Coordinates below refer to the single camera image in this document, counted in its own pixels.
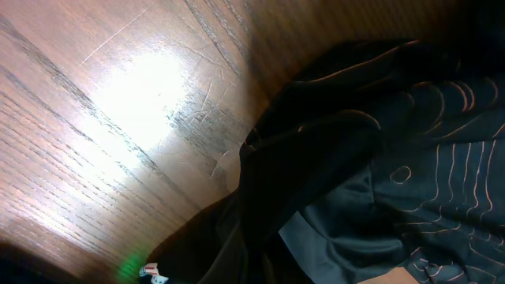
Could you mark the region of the black printed sports jersey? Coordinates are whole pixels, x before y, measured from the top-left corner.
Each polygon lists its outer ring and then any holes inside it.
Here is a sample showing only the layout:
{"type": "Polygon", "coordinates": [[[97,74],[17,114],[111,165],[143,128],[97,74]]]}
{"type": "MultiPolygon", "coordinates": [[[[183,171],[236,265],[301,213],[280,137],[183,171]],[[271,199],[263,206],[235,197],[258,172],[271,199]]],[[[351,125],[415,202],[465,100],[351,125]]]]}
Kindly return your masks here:
{"type": "Polygon", "coordinates": [[[240,150],[230,196],[142,283],[504,280],[504,45],[348,43],[300,73],[240,150]]]}

